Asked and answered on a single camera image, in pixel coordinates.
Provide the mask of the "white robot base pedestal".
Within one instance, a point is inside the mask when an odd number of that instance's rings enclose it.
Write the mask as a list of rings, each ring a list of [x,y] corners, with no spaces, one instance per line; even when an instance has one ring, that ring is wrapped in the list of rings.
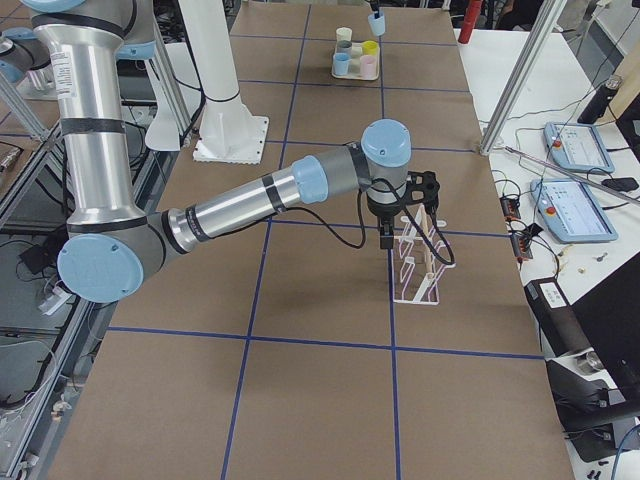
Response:
[[[184,0],[179,6],[206,100],[194,159],[258,164],[269,119],[242,101],[223,3]]]

